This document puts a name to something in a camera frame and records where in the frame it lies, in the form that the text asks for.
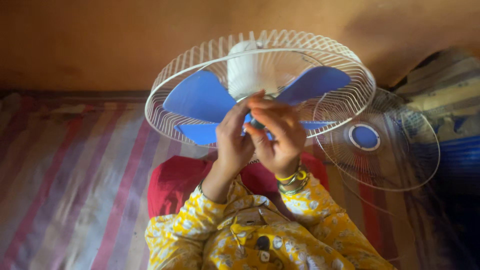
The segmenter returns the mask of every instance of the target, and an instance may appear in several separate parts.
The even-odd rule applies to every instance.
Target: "blue fan blade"
[[[182,132],[187,138],[198,145],[207,145],[216,142],[215,129],[218,126],[214,124],[185,124],[176,125],[174,128]]]
[[[197,71],[170,92],[163,108],[179,115],[220,123],[235,104],[215,74]]]
[[[326,125],[333,124],[335,122],[330,121],[300,121],[300,124],[304,129],[317,129]]]
[[[350,76],[333,67],[314,67],[283,90],[277,101],[294,106],[302,101],[322,96],[328,91],[342,88],[350,83]]]

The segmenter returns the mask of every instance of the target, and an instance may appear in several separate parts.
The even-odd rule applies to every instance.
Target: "yellow floral fabric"
[[[149,269],[393,269],[370,245],[319,181],[282,199],[296,221],[240,176],[226,204],[197,188],[177,215],[152,218],[145,232]]]

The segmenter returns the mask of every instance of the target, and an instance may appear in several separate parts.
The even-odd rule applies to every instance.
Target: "electric fan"
[[[375,80],[352,51],[326,37],[286,30],[258,37],[250,32],[246,39],[230,35],[168,64],[155,80],[145,116],[172,139],[216,147],[218,123],[259,90],[295,106],[311,137],[361,113],[374,96]]]
[[[358,181],[386,191],[411,190],[427,183],[440,162],[427,119],[380,88],[365,111],[317,141],[349,188]]]

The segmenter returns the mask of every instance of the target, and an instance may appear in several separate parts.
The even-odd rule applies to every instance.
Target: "striped bedsheet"
[[[312,141],[307,150],[324,159]],[[170,140],[144,118],[144,103],[65,101],[18,94],[0,112],[2,269],[146,269],[146,191],[174,155],[213,160],[204,147]],[[448,268],[424,193],[345,188],[327,164],[333,198],[398,269]]]

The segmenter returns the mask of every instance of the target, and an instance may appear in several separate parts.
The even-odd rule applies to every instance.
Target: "fan guard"
[[[230,53],[241,42],[254,42],[255,49]],[[184,117],[163,109],[163,102],[171,90],[183,79],[199,70],[215,73],[220,82],[235,98],[242,93],[234,91],[235,85],[229,84],[227,63],[232,59],[258,54],[258,67],[271,65],[280,68],[276,78],[278,85],[288,85],[302,72],[314,66],[330,66],[342,70],[351,78],[350,83],[337,91],[331,91],[322,97],[312,98],[296,106],[300,121],[332,121],[334,123],[315,130],[308,130],[312,137],[347,123],[360,114],[371,102],[375,93],[375,80],[371,72],[359,58],[347,47],[323,36],[295,31],[262,31],[255,38],[250,32],[247,39],[243,34],[221,37],[218,40],[204,42],[179,55],[168,64],[155,80],[145,106],[145,116],[150,125],[174,140],[195,143],[174,129],[178,124],[209,123]],[[216,147],[216,143],[205,145]]]
[[[386,191],[426,184],[440,163],[438,140],[425,116],[380,88],[364,112],[317,141],[346,182]]]

